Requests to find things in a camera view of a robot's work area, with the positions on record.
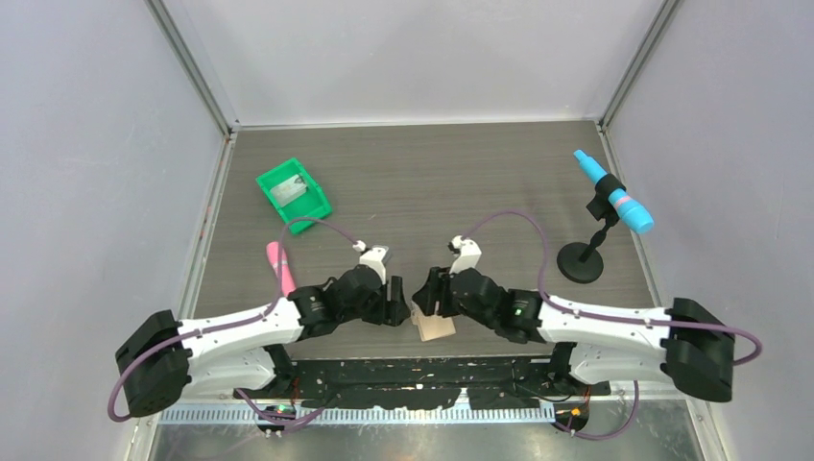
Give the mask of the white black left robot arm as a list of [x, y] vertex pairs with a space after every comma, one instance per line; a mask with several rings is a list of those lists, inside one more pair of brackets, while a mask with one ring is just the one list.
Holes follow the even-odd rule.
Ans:
[[114, 357], [120, 376], [108, 399], [115, 422], [158, 413], [181, 398], [241, 390], [286, 396], [293, 370], [270, 351], [326, 336], [360, 320], [398, 327], [410, 316], [403, 280], [359, 264], [322, 285], [301, 286], [274, 303], [233, 314], [178, 320], [150, 315]]

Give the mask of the green plastic bin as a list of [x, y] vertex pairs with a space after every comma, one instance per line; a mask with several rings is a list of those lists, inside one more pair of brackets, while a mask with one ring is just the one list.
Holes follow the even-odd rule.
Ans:
[[297, 218], [324, 219], [333, 211], [322, 187], [297, 158], [285, 160], [256, 177], [255, 182], [294, 235], [315, 225], [308, 220], [295, 222]]

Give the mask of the pink toy microphone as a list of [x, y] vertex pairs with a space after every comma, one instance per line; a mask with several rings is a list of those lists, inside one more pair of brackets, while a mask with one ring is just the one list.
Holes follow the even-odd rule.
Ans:
[[266, 256], [280, 284], [280, 292], [287, 297], [297, 289], [297, 285], [289, 267], [286, 250], [278, 241], [272, 241], [266, 246]]

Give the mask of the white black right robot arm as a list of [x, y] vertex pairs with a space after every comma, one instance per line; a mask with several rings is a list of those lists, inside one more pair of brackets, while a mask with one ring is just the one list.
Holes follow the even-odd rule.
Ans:
[[426, 316], [462, 315], [513, 343], [553, 345], [548, 381], [561, 394], [622, 380], [671, 383], [700, 400], [732, 399], [734, 335], [690, 299], [669, 308], [575, 303], [501, 287], [475, 269], [433, 267], [411, 301]]

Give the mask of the black microphone stand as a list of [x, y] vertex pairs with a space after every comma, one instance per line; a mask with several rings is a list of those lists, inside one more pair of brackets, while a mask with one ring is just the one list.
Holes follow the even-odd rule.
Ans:
[[603, 227], [587, 243], [571, 242], [564, 245], [556, 259], [562, 275], [580, 284], [593, 283], [602, 276], [605, 264], [598, 248], [605, 242], [609, 230], [619, 222], [619, 216], [612, 205], [599, 196], [595, 196], [587, 204], [587, 211], [596, 221], [602, 221]]

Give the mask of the beige card holder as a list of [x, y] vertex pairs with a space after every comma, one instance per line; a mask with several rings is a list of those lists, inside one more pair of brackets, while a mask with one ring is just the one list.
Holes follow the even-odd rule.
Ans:
[[411, 321], [418, 328], [419, 338], [422, 342], [441, 339], [456, 333], [451, 318], [438, 315], [427, 316], [415, 304], [412, 306]]

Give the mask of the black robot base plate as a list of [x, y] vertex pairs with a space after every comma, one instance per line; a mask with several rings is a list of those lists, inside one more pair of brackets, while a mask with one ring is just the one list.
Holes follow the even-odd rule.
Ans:
[[522, 409], [609, 392], [607, 382], [582, 384], [541, 355], [300, 360], [247, 394], [308, 409], [432, 410], [447, 409], [460, 397], [473, 409]]

